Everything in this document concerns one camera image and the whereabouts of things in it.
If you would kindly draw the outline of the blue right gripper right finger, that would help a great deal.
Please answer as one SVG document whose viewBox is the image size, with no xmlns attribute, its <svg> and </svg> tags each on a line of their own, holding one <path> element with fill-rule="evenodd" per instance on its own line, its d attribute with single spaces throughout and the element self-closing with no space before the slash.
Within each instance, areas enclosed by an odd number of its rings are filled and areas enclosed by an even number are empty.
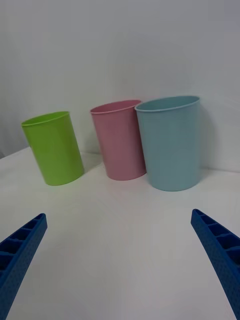
<svg viewBox="0 0 240 320">
<path fill-rule="evenodd" d="M 240 238 L 198 209 L 192 211 L 190 223 L 240 319 Z"/>
</svg>

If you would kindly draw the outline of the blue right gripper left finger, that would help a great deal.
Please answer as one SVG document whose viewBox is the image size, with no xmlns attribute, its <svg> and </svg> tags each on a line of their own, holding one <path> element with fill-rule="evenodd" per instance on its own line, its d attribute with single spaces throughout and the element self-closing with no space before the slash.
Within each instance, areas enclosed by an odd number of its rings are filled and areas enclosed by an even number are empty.
<svg viewBox="0 0 240 320">
<path fill-rule="evenodd" d="M 47 228 L 40 213 L 0 243 L 0 319 L 7 318 Z"/>
</svg>

